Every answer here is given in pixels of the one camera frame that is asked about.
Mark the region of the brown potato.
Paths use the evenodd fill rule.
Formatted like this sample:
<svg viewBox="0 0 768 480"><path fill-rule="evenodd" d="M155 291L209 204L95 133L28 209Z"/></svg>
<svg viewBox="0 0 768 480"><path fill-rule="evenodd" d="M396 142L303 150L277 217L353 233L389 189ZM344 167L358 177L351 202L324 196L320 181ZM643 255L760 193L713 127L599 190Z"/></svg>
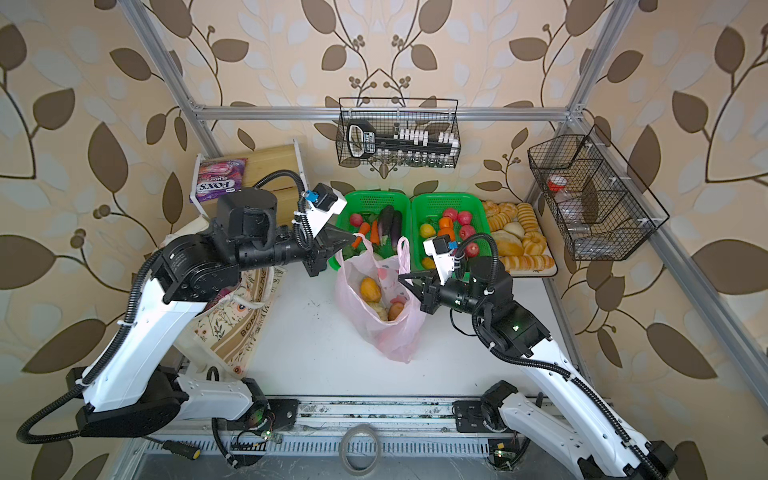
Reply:
<svg viewBox="0 0 768 480"><path fill-rule="evenodd" d="M405 307L403 302L393 302L388 310L388 320L390 322L396 321Z"/></svg>

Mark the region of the pink plastic grocery bag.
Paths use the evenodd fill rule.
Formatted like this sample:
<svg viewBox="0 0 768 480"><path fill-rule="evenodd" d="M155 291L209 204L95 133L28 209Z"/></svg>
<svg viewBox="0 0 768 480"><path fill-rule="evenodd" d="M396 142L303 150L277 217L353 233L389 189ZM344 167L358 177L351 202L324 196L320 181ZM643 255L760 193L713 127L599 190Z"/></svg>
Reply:
<svg viewBox="0 0 768 480"><path fill-rule="evenodd" d="M398 282L399 274L411 272L409 241L400 238L397 255L387 259L378 258L368 240L362 245L362 252L348 260L336 254L336 305L363 340L386 358L408 363L426 321L420 301ZM397 320L390 322L388 310L393 302L403 302L405 307Z"/></svg>

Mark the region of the cream canvas tote bag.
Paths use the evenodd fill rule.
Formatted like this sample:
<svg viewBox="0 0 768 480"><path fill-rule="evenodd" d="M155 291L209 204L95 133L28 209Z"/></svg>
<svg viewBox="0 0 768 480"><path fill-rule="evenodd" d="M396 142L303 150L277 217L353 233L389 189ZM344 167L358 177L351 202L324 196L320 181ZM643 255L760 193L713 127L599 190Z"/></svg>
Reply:
<svg viewBox="0 0 768 480"><path fill-rule="evenodd" d="M214 367L223 377L246 375L285 273L282 267L243 272L190 321L173 346L195 373Z"/></svg>

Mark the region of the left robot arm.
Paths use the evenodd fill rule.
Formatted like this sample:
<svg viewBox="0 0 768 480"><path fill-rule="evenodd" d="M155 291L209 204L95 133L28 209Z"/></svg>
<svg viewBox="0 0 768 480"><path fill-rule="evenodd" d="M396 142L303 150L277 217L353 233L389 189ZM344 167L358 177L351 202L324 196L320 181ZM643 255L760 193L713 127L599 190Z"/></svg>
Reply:
<svg viewBox="0 0 768 480"><path fill-rule="evenodd" d="M179 234L140 267L115 336L89 367L74 370L68 391L18 429L24 444L77 437L147 437L175 420L219 419L249 426L266 406L257 383L197 379L161 362L187 325L244 272L299 262L310 276L354 242L331 224L343 194L295 179L297 208L279 225L277 200L260 180L220 198L207 226Z"/></svg>

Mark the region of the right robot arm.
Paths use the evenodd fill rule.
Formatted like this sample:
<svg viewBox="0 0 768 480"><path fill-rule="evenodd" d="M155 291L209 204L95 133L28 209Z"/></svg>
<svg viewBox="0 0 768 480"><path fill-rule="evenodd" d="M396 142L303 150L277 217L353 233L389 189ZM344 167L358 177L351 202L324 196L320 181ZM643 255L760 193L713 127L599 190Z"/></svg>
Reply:
<svg viewBox="0 0 768 480"><path fill-rule="evenodd" d="M440 307L471 318L473 335L497 359L521 368L559 410L554 417L506 381L481 398L487 429L512 430L544 449L578 479L666 479L678 457L621 418L568 360L545 325L514 298L513 279L493 237L458 243L447 235L424 240L435 266L399 282L423 312Z"/></svg>

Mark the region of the orange carrot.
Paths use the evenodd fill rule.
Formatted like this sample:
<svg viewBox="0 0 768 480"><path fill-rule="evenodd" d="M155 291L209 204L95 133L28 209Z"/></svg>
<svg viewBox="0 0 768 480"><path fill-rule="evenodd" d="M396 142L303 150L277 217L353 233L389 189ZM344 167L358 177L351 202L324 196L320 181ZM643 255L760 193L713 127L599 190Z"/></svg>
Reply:
<svg viewBox="0 0 768 480"><path fill-rule="evenodd" d="M356 232L356 238L352 243L352 248L357 248L362 243L362 240L368 235L370 230L371 225L368 222L362 222L358 231Z"/></svg>

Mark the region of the yellow lemon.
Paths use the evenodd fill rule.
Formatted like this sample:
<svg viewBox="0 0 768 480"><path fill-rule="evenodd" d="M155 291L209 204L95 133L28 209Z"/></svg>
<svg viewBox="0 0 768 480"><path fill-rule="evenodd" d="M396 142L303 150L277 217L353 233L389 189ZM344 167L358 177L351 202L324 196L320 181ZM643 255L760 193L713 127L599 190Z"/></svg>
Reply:
<svg viewBox="0 0 768 480"><path fill-rule="evenodd" d="M435 228L429 223L423 223L419 227L419 235L422 239L429 239L437 235Z"/></svg>

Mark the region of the purple eggplant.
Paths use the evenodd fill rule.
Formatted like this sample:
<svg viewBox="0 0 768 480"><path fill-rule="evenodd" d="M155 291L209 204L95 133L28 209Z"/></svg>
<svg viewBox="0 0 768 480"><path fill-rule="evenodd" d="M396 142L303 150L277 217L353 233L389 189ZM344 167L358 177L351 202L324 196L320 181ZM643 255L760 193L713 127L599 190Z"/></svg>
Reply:
<svg viewBox="0 0 768 480"><path fill-rule="evenodd" d="M403 214L395 210L392 218L392 223L390 227L390 241L394 248L397 247L397 244L402 237L402 228L403 228Z"/></svg>

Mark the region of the orange fruit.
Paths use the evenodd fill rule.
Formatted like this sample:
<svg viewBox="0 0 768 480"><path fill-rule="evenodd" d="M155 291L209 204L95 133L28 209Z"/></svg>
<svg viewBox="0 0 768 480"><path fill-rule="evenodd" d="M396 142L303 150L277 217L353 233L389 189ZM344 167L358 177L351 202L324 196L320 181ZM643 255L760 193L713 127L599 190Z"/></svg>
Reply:
<svg viewBox="0 0 768 480"><path fill-rule="evenodd" d="M437 232L438 236L448 236L451 241L454 241L455 236L455 230L454 230L454 221L450 217L442 217L438 221L439 230Z"/></svg>

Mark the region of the left green vegetable basket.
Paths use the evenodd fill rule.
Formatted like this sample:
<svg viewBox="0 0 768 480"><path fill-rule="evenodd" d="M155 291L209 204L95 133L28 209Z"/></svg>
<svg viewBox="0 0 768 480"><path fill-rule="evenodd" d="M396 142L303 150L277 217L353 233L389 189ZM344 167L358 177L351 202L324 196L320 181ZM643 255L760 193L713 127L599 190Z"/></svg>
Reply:
<svg viewBox="0 0 768 480"><path fill-rule="evenodd" d="M336 217L335 225L342 230L356 233L362 222L371 225L366 238L372 243L373 253L381 259L397 255L390 241L390 227L395 210L403 214L402 237L408 234L410 201L399 192L391 191L354 191L345 196L347 205Z"/></svg>

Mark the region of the right green fruit basket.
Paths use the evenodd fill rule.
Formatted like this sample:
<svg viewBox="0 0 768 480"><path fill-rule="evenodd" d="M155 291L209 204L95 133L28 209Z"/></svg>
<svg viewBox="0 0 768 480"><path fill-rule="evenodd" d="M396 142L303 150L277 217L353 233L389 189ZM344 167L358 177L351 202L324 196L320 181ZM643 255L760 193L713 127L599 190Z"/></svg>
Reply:
<svg viewBox="0 0 768 480"><path fill-rule="evenodd" d="M431 224L436 232L439 230L438 221L446 217L445 213L455 211L454 221L455 240L459 246L474 233L490 234L490 227L481 201L466 193L432 193L418 196L411 202L412 234L409 237L411 245L411 271L422 271L434 268L434 263L424 251L424 241L419 235L419 227L423 223Z"/></svg>

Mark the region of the bread tray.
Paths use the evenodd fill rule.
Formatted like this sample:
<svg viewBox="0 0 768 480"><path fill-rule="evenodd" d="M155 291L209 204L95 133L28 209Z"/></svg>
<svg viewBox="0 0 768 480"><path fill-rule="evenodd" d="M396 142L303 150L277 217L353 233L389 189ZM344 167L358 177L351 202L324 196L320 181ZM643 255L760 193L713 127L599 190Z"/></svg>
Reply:
<svg viewBox="0 0 768 480"><path fill-rule="evenodd" d="M557 273L556 261L531 204L482 201L482 205L507 273L543 278Z"/></svg>

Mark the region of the white wooden shelf rack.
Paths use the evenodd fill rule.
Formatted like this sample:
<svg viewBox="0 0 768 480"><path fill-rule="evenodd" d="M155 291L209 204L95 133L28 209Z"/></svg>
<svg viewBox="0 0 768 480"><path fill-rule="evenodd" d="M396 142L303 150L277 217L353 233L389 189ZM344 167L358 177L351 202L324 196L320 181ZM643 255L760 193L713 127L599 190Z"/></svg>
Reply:
<svg viewBox="0 0 768 480"><path fill-rule="evenodd" d="M265 177L267 174L277 170L291 170L296 172L304 182L309 186L305 174L299 143L293 140L291 143L256 151L249 151L237 155L229 155L214 159L206 159L199 155L196 159L193 169L190 202L197 208L200 214L205 214L208 218L213 218L216 214L216 200L207 202L198 202L194 198L193 182L196 177L197 167L204 160L224 160L234 158L245 158L245 173L243 177L242 188L252 187L255 183ZM294 180L288 177L281 177L272 180L266 184L265 189L271 191L277 198L277 221L279 225L288 224L293 219L293 212L296 210L298 201L298 192Z"/></svg>

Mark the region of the purple Fox's candy bag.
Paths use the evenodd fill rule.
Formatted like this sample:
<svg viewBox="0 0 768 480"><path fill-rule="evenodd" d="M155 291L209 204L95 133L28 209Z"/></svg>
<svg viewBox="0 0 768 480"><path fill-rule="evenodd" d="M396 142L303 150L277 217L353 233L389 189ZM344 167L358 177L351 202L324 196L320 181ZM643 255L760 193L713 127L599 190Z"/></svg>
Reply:
<svg viewBox="0 0 768 480"><path fill-rule="evenodd" d="M207 202L240 190L245 165L245 158L202 161L193 182L194 198L198 202Z"/></svg>

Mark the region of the grey tape roll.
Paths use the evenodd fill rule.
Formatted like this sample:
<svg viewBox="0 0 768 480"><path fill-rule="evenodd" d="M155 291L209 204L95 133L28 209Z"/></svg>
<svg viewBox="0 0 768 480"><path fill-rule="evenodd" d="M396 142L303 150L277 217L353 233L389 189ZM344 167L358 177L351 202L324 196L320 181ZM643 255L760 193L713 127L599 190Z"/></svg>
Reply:
<svg viewBox="0 0 768 480"><path fill-rule="evenodd" d="M376 430L368 424L350 428L338 445L338 456L343 470L352 477L362 478L371 474L383 455L383 444ZM358 465L353 457L366 457L366 465Z"/></svg>

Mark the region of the black yellow screwdriver left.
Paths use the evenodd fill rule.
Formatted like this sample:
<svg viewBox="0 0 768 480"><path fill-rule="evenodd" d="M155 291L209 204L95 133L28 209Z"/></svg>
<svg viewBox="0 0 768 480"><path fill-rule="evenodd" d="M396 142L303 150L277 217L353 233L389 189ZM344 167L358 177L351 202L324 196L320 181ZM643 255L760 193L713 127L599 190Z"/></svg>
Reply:
<svg viewBox="0 0 768 480"><path fill-rule="evenodd" d="M201 450L198 447L188 443L174 440L160 440L150 436L144 436L144 439L149 441L151 444L158 446L161 450L186 458L188 460L197 460L201 455Z"/></svg>

